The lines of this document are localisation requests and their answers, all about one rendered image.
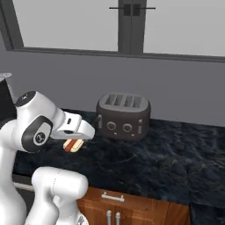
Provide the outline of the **wooden cupboard door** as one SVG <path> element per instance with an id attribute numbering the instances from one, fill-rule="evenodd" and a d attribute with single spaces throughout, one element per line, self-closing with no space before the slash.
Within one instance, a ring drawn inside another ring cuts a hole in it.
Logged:
<path id="1" fill-rule="evenodd" d="M 164 225 L 166 211 L 161 209 L 134 210 L 117 207 L 115 214 L 120 212 L 120 225 Z M 115 214 L 112 217 L 112 225 L 116 225 Z"/>
<path id="2" fill-rule="evenodd" d="M 77 204 L 89 225 L 107 225 L 107 210 L 112 211 L 111 223 L 113 225 L 113 209 L 108 204 L 93 200 L 79 200 Z"/>

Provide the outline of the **dark brown four-slot toaster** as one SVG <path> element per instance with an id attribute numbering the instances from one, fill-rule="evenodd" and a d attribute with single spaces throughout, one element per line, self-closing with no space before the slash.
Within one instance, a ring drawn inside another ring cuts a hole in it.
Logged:
<path id="1" fill-rule="evenodd" d="M 149 130 L 150 102 L 129 93 L 107 93 L 97 103 L 98 130 L 107 138 L 137 142 Z"/>

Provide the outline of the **grey framed window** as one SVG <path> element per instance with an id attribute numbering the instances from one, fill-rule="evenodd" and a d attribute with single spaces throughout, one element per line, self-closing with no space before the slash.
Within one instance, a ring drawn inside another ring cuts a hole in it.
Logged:
<path id="1" fill-rule="evenodd" d="M 225 0 L 0 0 L 7 50 L 225 62 Z"/>

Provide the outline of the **hot dog in bun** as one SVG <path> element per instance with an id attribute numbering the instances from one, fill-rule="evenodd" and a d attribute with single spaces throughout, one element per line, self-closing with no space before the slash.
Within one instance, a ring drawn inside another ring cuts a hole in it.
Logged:
<path id="1" fill-rule="evenodd" d="M 83 146 L 82 139 L 68 139 L 63 143 L 63 148 L 66 152 L 77 152 Z"/>

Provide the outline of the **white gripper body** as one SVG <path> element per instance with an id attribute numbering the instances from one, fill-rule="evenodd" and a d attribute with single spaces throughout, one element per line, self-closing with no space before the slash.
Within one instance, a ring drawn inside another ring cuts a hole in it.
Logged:
<path id="1" fill-rule="evenodd" d="M 58 140 L 82 139 L 91 140 L 95 135 L 95 129 L 85 120 L 64 123 L 52 131 L 51 137 Z"/>

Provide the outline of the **wooden drawer front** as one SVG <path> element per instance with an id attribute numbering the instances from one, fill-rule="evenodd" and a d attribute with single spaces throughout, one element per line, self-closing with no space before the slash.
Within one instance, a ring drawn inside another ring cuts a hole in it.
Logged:
<path id="1" fill-rule="evenodd" d="M 107 192 L 108 195 L 119 197 L 120 195 L 124 196 L 125 201 L 119 202 L 115 200 L 108 200 L 101 198 L 101 194 L 103 192 Z M 93 200 L 100 201 L 102 203 L 106 203 L 110 206 L 114 207 L 122 207 L 134 210 L 153 210 L 153 209 L 161 209 L 167 212 L 169 203 L 161 200 L 154 200 L 150 198 L 144 198 L 140 196 L 135 196 L 132 194 L 126 194 L 123 192 L 113 192 L 104 189 L 90 187 L 83 197 L 84 200 Z"/>

